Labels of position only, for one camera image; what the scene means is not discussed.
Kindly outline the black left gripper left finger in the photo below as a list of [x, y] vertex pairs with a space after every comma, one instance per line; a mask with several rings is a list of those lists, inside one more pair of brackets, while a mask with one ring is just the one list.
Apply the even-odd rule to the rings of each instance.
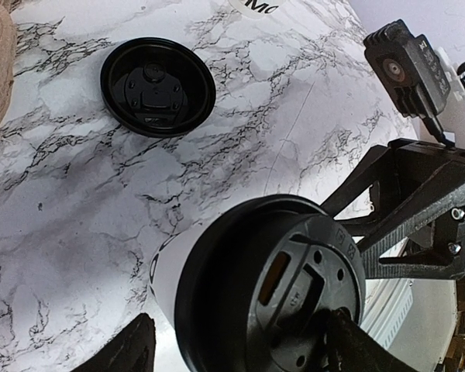
[[141, 313], [74, 371], [152, 372], [155, 349], [155, 322], [148, 314]]

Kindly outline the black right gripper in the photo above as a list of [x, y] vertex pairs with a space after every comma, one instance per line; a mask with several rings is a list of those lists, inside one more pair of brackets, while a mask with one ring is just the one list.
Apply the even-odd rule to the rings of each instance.
[[322, 209], [336, 217], [365, 191], [374, 210], [339, 223], [372, 229], [357, 244], [367, 279], [465, 275], [465, 150], [405, 139], [394, 151], [373, 146]]

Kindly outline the white paper coffee cup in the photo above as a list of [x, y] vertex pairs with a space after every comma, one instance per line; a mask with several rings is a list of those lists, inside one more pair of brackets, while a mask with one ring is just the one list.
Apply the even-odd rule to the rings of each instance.
[[195, 226], [173, 237], [150, 261], [150, 291], [167, 321], [174, 327], [177, 287], [186, 260], [205, 226]]

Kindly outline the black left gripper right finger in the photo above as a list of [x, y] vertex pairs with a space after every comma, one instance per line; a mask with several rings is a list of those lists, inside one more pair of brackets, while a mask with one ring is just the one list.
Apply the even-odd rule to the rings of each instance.
[[326, 335], [329, 371], [415, 371], [365, 333], [342, 308], [330, 312]]

